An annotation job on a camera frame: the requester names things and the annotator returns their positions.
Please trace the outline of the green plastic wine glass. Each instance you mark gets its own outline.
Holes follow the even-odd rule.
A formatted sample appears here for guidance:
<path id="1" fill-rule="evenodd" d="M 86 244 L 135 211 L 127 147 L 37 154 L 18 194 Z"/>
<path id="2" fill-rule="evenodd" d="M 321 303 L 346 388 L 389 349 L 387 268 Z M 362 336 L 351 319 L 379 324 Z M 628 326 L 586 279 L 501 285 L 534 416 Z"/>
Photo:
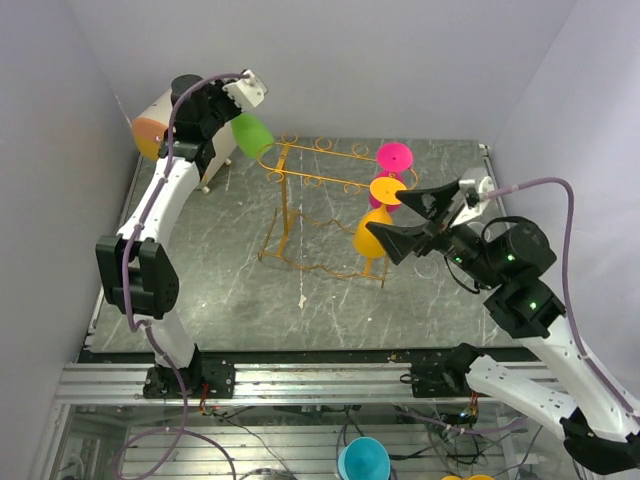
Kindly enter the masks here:
<path id="1" fill-rule="evenodd" d="M 233 137 L 244 155 L 257 159 L 273 144 L 274 137 L 264 123 L 255 115 L 242 113 L 231 121 Z"/>

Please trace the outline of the pink plastic wine glass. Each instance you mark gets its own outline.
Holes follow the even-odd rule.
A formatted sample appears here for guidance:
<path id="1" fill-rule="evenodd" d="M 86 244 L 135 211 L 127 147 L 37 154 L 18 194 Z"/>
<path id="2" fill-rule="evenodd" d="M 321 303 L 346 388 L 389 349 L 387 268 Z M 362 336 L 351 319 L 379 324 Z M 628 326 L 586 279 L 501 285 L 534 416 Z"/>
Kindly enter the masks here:
<path id="1" fill-rule="evenodd" d="M 404 173 L 412 167 L 413 160 L 411 149 L 403 143 L 386 143 L 379 148 L 376 161 L 381 171 L 369 187 L 369 204 L 372 208 L 384 207 L 389 213 L 400 208 L 401 202 L 396 194 L 407 189 Z"/>

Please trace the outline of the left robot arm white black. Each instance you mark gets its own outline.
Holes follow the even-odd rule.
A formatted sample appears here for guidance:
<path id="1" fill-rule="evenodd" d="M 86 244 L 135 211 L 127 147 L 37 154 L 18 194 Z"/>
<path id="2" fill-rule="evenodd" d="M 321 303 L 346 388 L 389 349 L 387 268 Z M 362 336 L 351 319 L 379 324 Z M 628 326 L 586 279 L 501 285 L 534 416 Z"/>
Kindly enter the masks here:
<path id="1" fill-rule="evenodd" d="M 161 101 L 169 115 L 154 142 L 154 176 L 134 213 L 95 246 L 105 300 L 126 317 L 131 332 L 145 335 L 154 352 L 146 393 L 192 397 L 203 387 L 201 353 L 175 310 L 180 281 L 166 245 L 216 156 L 215 135 L 242 112 L 229 89 L 248 76 L 186 74 L 172 81 Z"/>

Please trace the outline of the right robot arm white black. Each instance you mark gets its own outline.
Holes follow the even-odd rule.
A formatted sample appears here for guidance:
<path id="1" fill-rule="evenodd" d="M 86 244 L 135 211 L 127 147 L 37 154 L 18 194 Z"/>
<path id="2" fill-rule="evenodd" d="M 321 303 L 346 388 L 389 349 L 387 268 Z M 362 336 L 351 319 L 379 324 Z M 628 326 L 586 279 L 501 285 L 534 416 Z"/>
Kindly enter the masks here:
<path id="1" fill-rule="evenodd" d="M 567 196 L 562 253 L 533 221 L 503 216 L 508 224 L 486 240 L 468 222 L 491 200 L 545 184 L 558 184 Z M 556 295 L 541 277 L 555 263 L 568 276 L 574 193 L 564 179 L 546 177 L 504 188 L 483 189 L 463 180 L 423 190 L 400 191 L 401 204 L 424 223 L 399 227 L 369 222 L 366 228 L 394 264 L 408 255 L 440 253 L 489 292 L 484 306 L 493 321 L 533 353 L 560 383 L 544 387 L 501 366 L 470 344 L 455 347 L 440 373 L 450 394 L 493 397 L 549 429 L 570 457 L 585 469 L 609 475 L 639 466 L 639 401 L 614 378 L 582 339 L 570 301 L 569 283 Z"/>

